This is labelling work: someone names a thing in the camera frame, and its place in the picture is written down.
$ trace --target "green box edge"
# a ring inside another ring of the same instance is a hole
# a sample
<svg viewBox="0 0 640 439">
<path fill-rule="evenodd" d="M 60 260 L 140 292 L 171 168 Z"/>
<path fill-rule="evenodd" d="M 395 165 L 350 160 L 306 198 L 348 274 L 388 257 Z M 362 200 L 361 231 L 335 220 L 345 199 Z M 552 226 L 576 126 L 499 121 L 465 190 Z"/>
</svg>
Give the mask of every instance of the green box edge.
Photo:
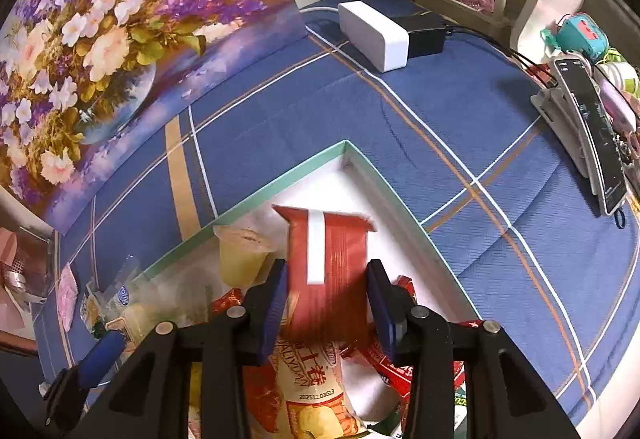
<svg viewBox="0 0 640 439">
<path fill-rule="evenodd" d="M 317 170 L 324 164 L 327 164 L 329 161 L 340 157 L 341 155 L 346 155 L 347 157 L 349 157 L 356 166 L 368 168 L 370 172 L 373 172 L 369 177 L 374 181 L 380 191 L 384 192 L 385 194 L 390 194 L 390 200 L 393 204 L 394 209 L 401 211 L 405 216 L 411 217 L 411 219 L 415 223 L 412 228 L 413 231 L 415 233 L 417 232 L 418 238 L 426 239 L 428 241 L 431 249 L 436 252 L 440 263 L 447 268 L 449 274 L 456 282 L 458 288 L 460 289 L 460 292 L 466 298 L 469 306 L 473 309 L 476 316 L 480 318 L 480 314 L 478 312 L 478 309 L 476 308 L 476 305 L 471 301 L 471 298 L 469 298 L 469 295 L 460 283 L 460 280 L 453 273 L 453 270 L 450 268 L 449 263 L 447 263 L 429 234 L 424 231 L 422 226 L 420 226 L 420 222 L 418 222 L 414 214 L 411 212 L 411 210 L 409 210 L 407 205 L 404 203 L 404 200 L 400 198 L 396 191 L 391 187 L 391 184 L 386 181 L 384 176 L 378 171 L 378 169 L 366 157 L 366 155 L 364 155 L 360 151 L 360 149 L 358 149 L 358 147 L 356 147 L 348 139 L 344 139 L 338 143 L 335 143 L 318 152 L 317 154 L 311 156 L 309 159 L 306 159 L 297 166 L 294 166 L 292 169 L 286 171 L 283 175 L 275 178 L 273 181 L 270 181 L 270 183 L 265 184 L 265 186 L 258 189 L 253 194 L 249 195 L 245 199 L 238 202 L 238 204 L 236 204 L 235 206 L 226 210 L 226 212 L 204 226 L 195 235 L 191 236 L 181 244 L 178 244 L 176 247 L 174 247 L 174 249 L 167 252 L 160 259 L 156 260 L 152 265 L 147 267 L 143 272 L 144 276 L 150 279 L 159 275 L 167 268 L 167 266 L 171 265 L 174 262 L 177 262 L 177 260 L 182 259 L 191 251 L 196 249 L 199 245 L 202 245 L 208 238 L 210 238 L 213 233 L 213 226 L 230 225 L 231 223 L 238 220 L 238 218 L 240 218 L 241 216 L 246 215 L 254 208 L 257 208 L 262 203 L 266 202 L 275 194 L 280 193 L 286 188 L 289 188 L 289 186 L 291 186 L 292 184 L 298 182 L 302 178 L 309 175 L 311 172 Z"/>
</svg>

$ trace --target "flower painting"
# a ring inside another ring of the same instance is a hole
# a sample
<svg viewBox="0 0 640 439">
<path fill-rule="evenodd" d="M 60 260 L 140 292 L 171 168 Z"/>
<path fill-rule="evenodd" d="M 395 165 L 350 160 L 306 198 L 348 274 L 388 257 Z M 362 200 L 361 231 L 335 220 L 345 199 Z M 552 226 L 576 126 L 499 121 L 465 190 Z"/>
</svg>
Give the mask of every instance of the flower painting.
<svg viewBox="0 0 640 439">
<path fill-rule="evenodd" d="M 305 29 L 293 0 L 17 0 L 0 35 L 0 182 L 64 233 L 164 123 Z"/>
</svg>

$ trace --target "black charger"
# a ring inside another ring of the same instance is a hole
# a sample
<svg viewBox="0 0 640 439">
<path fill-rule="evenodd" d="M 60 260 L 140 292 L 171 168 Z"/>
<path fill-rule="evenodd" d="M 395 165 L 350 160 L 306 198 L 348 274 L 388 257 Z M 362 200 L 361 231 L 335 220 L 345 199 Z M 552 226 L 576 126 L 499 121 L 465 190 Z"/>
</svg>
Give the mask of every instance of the black charger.
<svg viewBox="0 0 640 439">
<path fill-rule="evenodd" d="M 442 53 L 448 26 L 439 14 L 425 12 L 392 20 L 409 33 L 409 58 Z"/>
</svg>

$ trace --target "bed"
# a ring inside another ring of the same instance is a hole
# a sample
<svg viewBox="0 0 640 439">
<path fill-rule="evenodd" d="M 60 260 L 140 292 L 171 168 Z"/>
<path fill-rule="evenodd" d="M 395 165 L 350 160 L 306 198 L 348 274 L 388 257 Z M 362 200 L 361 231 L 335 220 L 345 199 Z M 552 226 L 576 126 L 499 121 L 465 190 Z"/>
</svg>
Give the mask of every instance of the bed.
<svg viewBox="0 0 640 439">
<path fill-rule="evenodd" d="M 408 0 L 363 1 L 390 16 L 420 12 Z M 335 14 L 305 21 L 307 38 L 194 102 L 119 168 L 56 234 L 56 270 L 70 262 L 80 286 L 95 276 L 104 289 L 127 255 L 150 265 L 346 139 L 580 423 L 640 320 L 638 210 L 626 203 L 624 229 L 598 216 L 588 182 L 529 102 L 536 85 L 482 40 L 454 35 L 442 54 L 380 75 Z M 62 329 L 54 294 L 33 313 L 48 381 L 94 345 L 78 310 Z"/>
</svg>

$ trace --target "phone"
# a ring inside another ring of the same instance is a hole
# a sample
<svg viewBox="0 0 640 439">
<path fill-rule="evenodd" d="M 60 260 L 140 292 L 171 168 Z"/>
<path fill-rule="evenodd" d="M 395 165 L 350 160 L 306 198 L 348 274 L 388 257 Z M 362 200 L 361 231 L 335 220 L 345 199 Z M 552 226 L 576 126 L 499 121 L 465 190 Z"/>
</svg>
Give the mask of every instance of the phone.
<svg viewBox="0 0 640 439">
<path fill-rule="evenodd" d="M 625 173 L 607 113 L 584 65 L 578 58 L 557 58 L 551 67 L 563 97 L 582 126 L 580 140 L 600 211 L 612 215 L 624 202 Z"/>
</svg>

